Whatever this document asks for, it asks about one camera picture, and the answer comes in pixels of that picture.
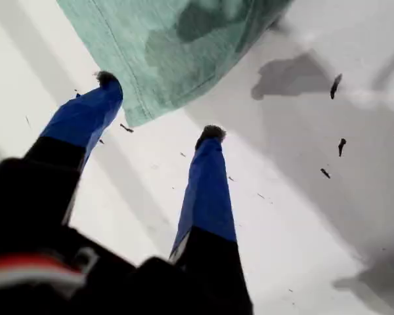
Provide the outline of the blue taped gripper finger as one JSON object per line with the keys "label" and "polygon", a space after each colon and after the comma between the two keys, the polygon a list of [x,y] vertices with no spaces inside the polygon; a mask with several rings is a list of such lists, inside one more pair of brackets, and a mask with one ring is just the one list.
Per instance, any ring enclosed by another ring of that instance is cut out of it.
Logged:
{"label": "blue taped gripper finger", "polygon": [[100,71],[99,86],[63,104],[24,156],[36,162],[81,171],[123,101],[115,75]]}
{"label": "blue taped gripper finger", "polygon": [[252,314],[238,243],[222,142],[207,125],[195,145],[170,261],[215,303],[218,314]]}

